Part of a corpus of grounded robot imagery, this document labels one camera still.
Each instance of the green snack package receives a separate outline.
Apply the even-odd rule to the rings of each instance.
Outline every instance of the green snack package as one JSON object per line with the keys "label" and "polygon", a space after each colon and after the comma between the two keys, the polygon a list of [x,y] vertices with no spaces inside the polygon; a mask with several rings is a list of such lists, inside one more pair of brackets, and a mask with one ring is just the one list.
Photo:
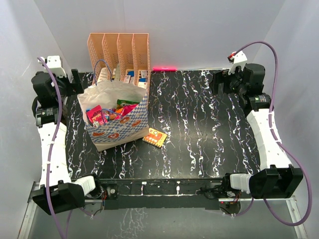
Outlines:
{"label": "green snack package", "polygon": [[127,101],[127,100],[117,100],[116,104],[119,106],[130,106],[130,105],[136,105],[139,104],[140,102],[135,102],[135,101]]}

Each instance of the blue checkered pattern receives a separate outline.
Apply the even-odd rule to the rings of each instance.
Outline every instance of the blue checkered pattern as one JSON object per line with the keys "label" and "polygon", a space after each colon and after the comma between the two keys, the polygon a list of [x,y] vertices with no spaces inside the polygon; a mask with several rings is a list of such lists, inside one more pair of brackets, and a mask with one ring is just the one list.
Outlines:
{"label": "blue checkered pattern", "polygon": [[[116,142],[129,137],[145,127],[148,127],[148,96],[143,97],[142,101],[126,116],[130,119],[125,123],[120,123],[121,119],[107,122],[97,128],[86,124],[86,130],[91,136],[93,143]],[[93,136],[93,133],[104,133],[101,136]]]}

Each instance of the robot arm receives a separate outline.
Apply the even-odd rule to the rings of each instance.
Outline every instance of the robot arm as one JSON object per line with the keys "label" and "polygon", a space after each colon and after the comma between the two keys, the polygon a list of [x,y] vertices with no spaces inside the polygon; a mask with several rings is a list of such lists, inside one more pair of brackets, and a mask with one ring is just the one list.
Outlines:
{"label": "robot arm", "polygon": [[240,51],[230,55],[233,63],[230,70],[214,73],[210,87],[214,95],[223,83],[224,93],[236,93],[239,104],[250,124],[260,155],[260,172],[255,175],[244,173],[226,174],[221,185],[222,192],[243,191],[255,199],[289,198],[303,178],[300,168],[294,168],[286,153],[278,146],[280,141],[273,114],[273,126],[278,140],[274,140],[269,128],[271,98],[262,93],[265,68],[259,64],[246,64],[247,58]]}
{"label": "robot arm", "polygon": [[[83,88],[77,70],[72,70],[75,83],[70,83],[62,68],[62,61],[59,56],[49,56],[44,59],[47,66],[56,77],[59,89],[64,100],[73,94],[83,93]],[[53,82],[48,73],[37,72],[32,78],[32,84],[37,97],[33,104],[33,114],[36,126],[41,138],[42,148],[42,171],[40,188],[33,192],[33,200],[44,211],[51,215],[45,188],[50,188],[51,201],[55,213],[68,211],[75,208],[84,207],[85,196],[90,194],[97,195],[100,191],[99,183],[95,174],[79,178],[71,182],[68,174],[65,154],[65,135],[66,135],[66,114],[67,110],[63,105],[62,121],[55,138],[51,161],[48,162],[49,148],[52,144],[52,136],[56,129],[58,118],[58,101]],[[49,185],[46,185],[47,163],[50,163]]]}

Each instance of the pink snack package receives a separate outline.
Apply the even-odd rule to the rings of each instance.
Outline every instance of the pink snack package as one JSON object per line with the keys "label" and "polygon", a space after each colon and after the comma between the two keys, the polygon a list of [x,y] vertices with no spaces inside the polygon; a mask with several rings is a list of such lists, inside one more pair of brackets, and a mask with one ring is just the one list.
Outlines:
{"label": "pink snack package", "polygon": [[116,120],[123,117],[123,116],[126,116],[129,112],[131,112],[138,104],[135,104],[135,105],[130,105],[130,106],[124,106],[123,107],[123,110],[121,112],[121,116],[116,116]]}
{"label": "pink snack package", "polygon": [[104,121],[102,119],[102,108],[100,105],[88,111],[86,115],[88,116],[90,122],[93,124],[94,127],[104,125],[104,123],[107,122],[107,119],[105,116],[104,116]]}

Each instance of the snack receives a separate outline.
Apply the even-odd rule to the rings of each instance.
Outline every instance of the snack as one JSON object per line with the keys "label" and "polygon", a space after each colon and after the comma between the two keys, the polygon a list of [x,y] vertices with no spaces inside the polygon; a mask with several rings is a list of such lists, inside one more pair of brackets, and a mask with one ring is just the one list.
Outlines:
{"label": "snack", "polygon": [[135,101],[127,101],[127,100],[117,100],[116,104],[119,106],[130,106],[130,105],[135,105],[135,104],[139,104],[140,102],[135,102]]}
{"label": "snack", "polygon": [[135,105],[129,105],[129,106],[124,106],[123,108],[121,108],[121,112],[119,114],[121,115],[117,115],[116,116],[116,120],[119,119],[119,118],[122,118],[123,116],[126,116],[129,112],[131,112],[138,104],[135,104]]}
{"label": "snack", "polygon": [[122,113],[123,109],[124,109],[123,107],[118,108],[118,109],[115,110],[115,113],[120,114],[120,113]]}
{"label": "snack", "polygon": [[108,121],[106,115],[102,114],[102,108],[100,105],[89,110],[86,113],[86,115],[88,116],[90,122],[93,124],[94,127],[104,125],[104,123],[106,123]]}
{"label": "snack", "polygon": [[145,136],[143,138],[143,141],[150,143],[152,145],[155,145],[156,147],[162,147],[164,144],[164,141],[167,137],[166,133],[159,132],[156,129],[149,128],[150,134],[148,136]]}
{"label": "snack", "polygon": [[109,117],[110,117],[110,120],[115,120],[116,114],[111,114]]}

